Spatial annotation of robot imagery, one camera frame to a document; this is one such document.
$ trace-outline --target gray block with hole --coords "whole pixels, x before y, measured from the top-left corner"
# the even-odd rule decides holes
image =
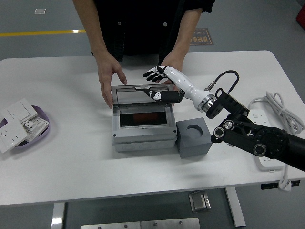
[[[177,124],[177,147],[180,158],[205,155],[212,142],[204,118],[179,121]]]

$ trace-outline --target gray electrical box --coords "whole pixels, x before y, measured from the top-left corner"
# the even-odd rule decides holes
[[[172,104],[141,89],[170,91],[172,84],[112,86],[112,144],[117,152],[171,148],[177,139]]]

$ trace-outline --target person's hand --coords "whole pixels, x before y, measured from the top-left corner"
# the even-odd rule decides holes
[[[113,106],[113,99],[111,94],[111,79],[113,74],[117,74],[122,84],[127,84],[127,79],[122,71],[122,67],[119,62],[108,52],[105,52],[98,57],[95,56],[98,71],[99,81],[101,84],[102,96],[106,104],[111,109]]]

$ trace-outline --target cable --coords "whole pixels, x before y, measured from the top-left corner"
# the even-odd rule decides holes
[[[294,113],[285,108],[284,101],[279,93],[274,93],[274,95],[272,95],[270,92],[266,92],[266,95],[264,97],[253,99],[249,103],[248,108],[250,109],[251,105],[257,102],[268,103],[272,107],[273,111],[280,117],[285,127],[285,130],[288,133],[296,135],[301,133],[305,129],[303,121]],[[288,180],[287,164],[285,165],[283,179],[281,179],[278,183],[278,188],[286,192],[291,191],[291,181]]]
[[[275,93],[274,95],[272,95],[270,92],[266,92],[266,95],[264,97],[253,99],[249,103],[249,109],[253,103],[257,102],[268,103],[272,107],[274,112],[280,117],[285,127],[285,130],[288,133],[296,135],[301,133],[305,129],[303,121],[294,113],[284,107],[284,101],[279,93]]]

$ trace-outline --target electrical outlet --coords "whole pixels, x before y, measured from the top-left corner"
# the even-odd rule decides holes
[[[18,102],[10,105],[5,109],[2,109],[1,113],[8,122],[13,119],[24,122],[38,115],[35,109],[25,98],[19,100]]]
[[[35,129],[37,129],[37,125],[30,120],[24,121],[22,125],[26,130],[30,132],[35,131]]]
[[[19,120],[10,120],[0,128],[0,152],[5,153],[19,145],[27,138],[28,134]]]
[[[36,125],[36,128],[34,130],[26,129],[28,137],[25,140],[27,142],[30,142],[34,138],[38,137],[49,126],[49,122],[40,117],[33,118],[30,122]]]

